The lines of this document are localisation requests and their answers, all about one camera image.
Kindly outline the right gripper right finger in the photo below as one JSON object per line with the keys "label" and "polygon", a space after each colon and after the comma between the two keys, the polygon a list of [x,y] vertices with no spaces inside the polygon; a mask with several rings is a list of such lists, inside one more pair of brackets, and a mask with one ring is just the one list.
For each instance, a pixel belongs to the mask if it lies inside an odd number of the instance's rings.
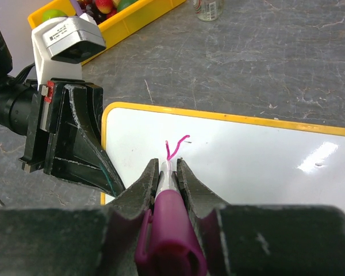
{"label": "right gripper right finger", "polygon": [[345,275],[345,213],[327,205],[232,205],[177,162],[210,275]]}

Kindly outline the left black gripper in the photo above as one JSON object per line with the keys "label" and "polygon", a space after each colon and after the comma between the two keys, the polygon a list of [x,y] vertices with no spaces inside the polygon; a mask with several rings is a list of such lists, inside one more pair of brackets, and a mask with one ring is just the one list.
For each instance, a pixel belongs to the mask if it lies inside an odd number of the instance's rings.
{"label": "left black gripper", "polygon": [[117,197],[125,186],[101,145],[104,90],[90,82],[51,79],[32,95],[22,169]]}

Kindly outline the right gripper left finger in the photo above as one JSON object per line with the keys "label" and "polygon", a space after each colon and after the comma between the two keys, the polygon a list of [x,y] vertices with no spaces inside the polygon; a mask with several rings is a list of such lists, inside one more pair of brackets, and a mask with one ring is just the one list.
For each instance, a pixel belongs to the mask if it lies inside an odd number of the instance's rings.
{"label": "right gripper left finger", "polygon": [[137,275],[134,254],[159,162],[111,203],[0,208],[0,275]]}

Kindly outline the pink capped whiteboard marker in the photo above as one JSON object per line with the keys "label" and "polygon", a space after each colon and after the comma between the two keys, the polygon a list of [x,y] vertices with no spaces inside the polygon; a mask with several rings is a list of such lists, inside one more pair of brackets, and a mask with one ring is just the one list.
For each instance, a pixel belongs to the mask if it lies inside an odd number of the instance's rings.
{"label": "pink capped whiteboard marker", "polygon": [[207,275],[207,264],[170,161],[160,167],[154,208],[146,211],[135,251],[138,275]]}

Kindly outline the wood framed whiteboard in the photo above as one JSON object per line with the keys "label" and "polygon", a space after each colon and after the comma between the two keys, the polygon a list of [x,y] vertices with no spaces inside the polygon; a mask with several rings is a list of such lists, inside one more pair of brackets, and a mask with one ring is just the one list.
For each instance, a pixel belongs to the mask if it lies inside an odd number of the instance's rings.
{"label": "wood framed whiteboard", "polygon": [[111,103],[102,145],[125,186],[171,152],[232,204],[325,204],[345,212],[345,128]]}

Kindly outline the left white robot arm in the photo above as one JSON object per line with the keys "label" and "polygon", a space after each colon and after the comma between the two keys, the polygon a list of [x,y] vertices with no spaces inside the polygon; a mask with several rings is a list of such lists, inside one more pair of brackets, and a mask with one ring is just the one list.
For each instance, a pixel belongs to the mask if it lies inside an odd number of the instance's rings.
{"label": "left white robot arm", "polygon": [[0,31],[0,125],[25,136],[26,172],[118,196],[125,186],[101,145],[103,89],[82,78],[82,63],[106,48],[88,14],[57,17],[32,30],[34,63],[16,77]]}

